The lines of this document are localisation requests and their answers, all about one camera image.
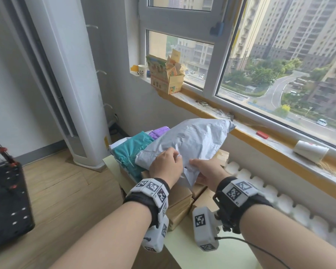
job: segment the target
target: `window sill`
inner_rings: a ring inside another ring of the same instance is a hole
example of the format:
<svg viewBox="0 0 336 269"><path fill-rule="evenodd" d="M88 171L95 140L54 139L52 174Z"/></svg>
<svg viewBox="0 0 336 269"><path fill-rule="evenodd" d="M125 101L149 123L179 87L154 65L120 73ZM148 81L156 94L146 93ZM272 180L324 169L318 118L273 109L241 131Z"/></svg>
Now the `window sill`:
<svg viewBox="0 0 336 269"><path fill-rule="evenodd" d="M142 78L142 80L150 84L150 78L145 77ZM228 109L218 106L216 103L209 102L200 95L184 88L181 92L170 95L160 90L157 90L157 93L163 99L188 110L198 117L209 119L222 118L210 107L205 107L197 103L198 100L207 102L214 108L219 108L225 112L229 112ZM336 199L336 176L294 153L292 149L297 142L296 140L286 138L286 136L270 130L265 126L260 126L253 120L245 118L242 115L238 115L238 117L234 118L234 124L236 125L236 128L231 131L230 134L246 142L253 148L273 159L275 162L284 166L288 170L308 181L310 184L316 186ZM256 135L257 130L268 134L269 138L266 140L260 138ZM327 163L331 169L336 172L336 160L325 157L323 162Z"/></svg>

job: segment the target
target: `light green tabletop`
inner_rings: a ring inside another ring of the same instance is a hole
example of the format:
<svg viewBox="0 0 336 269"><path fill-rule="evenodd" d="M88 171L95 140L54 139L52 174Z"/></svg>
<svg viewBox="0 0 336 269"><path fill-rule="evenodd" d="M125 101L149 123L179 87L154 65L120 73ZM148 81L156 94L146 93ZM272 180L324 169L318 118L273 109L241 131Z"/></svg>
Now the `light green tabletop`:
<svg viewBox="0 0 336 269"><path fill-rule="evenodd" d="M104 158L103 161L113 173L122 189L128 193L135 183L128 181L121 174L119 165L113 156ZM223 231L219 233L219 236L242 238L241 235ZM255 269L258 264L249 246L237 240L220 240L217 250L203 252L195 244L193 223L188 216L184 218L175 230L167 233L164 245L183 269Z"/></svg>

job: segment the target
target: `wooden floor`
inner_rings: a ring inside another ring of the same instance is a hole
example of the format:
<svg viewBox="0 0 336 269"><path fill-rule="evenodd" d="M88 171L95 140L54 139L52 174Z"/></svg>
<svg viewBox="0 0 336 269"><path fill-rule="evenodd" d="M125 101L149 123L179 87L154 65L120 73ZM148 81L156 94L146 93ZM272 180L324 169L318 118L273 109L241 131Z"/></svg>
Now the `wooden floor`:
<svg viewBox="0 0 336 269"><path fill-rule="evenodd" d="M24 167L36 227L0 248L0 269L45 269L122 204L112 173L67 163L64 150ZM142 249L133 268L179 268L169 252Z"/></svg>

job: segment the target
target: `paper cup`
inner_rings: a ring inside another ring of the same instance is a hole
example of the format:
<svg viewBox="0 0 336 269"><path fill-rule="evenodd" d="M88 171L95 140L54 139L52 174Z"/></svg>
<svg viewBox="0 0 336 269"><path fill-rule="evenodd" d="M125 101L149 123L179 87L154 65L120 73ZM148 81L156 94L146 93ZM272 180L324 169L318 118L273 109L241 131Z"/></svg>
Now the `paper cup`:
<svg viewBox="0 0 336 269"><path fill-rule="evenodd" d="M147 76L147 65L138 65L138 74L140 77L146 77Z"/></svg>
<svg viewBox="0 0 336 269"><path fill-rule="evenodd" d="M299 140L293 151L304 158L311 160L314 163L319 163L326 155L329 148L317 144L311 144Z"/></svg>

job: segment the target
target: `hand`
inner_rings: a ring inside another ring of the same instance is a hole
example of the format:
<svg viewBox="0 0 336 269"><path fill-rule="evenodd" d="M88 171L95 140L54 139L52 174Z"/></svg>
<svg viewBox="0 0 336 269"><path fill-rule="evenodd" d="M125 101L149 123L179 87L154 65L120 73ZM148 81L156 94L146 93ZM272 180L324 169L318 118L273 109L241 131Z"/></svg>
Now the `hand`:
<svg viewBox="0 0 336 269"><path fill-rule="evenodd" d="M151 177L158 177L172 188L183 172L183 160L179 152L170 147L155 158L149 167Z"/></svg>
<svg viewBox="0 0 336 269"><path fill-rule="evenodd" d="M215 192L220 181L228 177L229 174L220 166L219 160L211 158L210 160L189 160L189 163L197 167L200 174L197 178L197 183L208 186L208 188Z"/></svg>

